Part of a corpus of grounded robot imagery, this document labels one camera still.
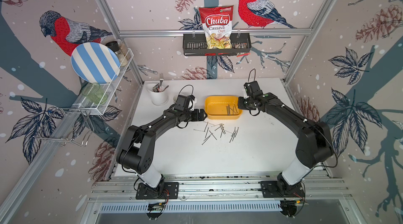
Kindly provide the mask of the yellow plastic storage box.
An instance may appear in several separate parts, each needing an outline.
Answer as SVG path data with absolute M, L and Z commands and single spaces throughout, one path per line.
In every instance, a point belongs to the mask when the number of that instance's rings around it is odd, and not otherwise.
M 205 112 L 211 120 L 236 120 L 242 110 L 238 108 L 236 96 L 210 96 L 205 100 Z

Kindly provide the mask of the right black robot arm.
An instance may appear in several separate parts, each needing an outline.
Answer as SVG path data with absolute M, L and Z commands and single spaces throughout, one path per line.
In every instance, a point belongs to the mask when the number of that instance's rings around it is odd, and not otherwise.
M 272 93 L 263 93 L 258 82 L 244 84 L 246 97 L 238 98 L 238 108 L 257 110 L 275 117 L 298 138 L 296 158 L 277 177 L 279 189 L 292 188 L 302 181 L 319 163 L 335 154 L 330 128 L 325 122 L 307 119 L 285 105 Z

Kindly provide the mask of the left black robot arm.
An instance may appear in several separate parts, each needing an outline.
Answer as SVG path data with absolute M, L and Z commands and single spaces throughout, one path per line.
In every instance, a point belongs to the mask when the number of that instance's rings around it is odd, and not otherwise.
M 135 173 L 150 188 L 160 190 L 164 178 L 152 164 L 155 142 L 168 130 L 179 127 L 182 122 L 204 121 L 207 118 L 205 110 L 196 109 L 195 104 L 195 96 L 179 95 L 176 102 L 157 119 L 142 126 L 130 126 L 116 152 L 116 162 L 125 171 Z

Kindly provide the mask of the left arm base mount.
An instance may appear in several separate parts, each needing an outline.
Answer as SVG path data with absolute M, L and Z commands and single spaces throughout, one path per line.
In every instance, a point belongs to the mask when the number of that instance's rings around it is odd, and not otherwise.
M 152 188 L 138 178 L 133 185 L 137 200 L 161 200 L 161 202 L 148 203 L 146 214 L 149 220 L 157 220 L 165 210 L 170 199 L 177 199 L 179 192 L 178 182 L 165 182 L 164 178 L 156 188 Z

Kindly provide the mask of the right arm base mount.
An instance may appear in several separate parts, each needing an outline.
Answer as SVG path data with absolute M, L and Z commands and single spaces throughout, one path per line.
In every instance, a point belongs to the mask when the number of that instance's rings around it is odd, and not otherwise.
M 306 189 L 303 182 L 289 185 L 279 174 L 276 181 L 261 181 L 259 184 L 263 198 L 280 199 L 280 212 L 286 217 L 298 215 L 306 203 Z

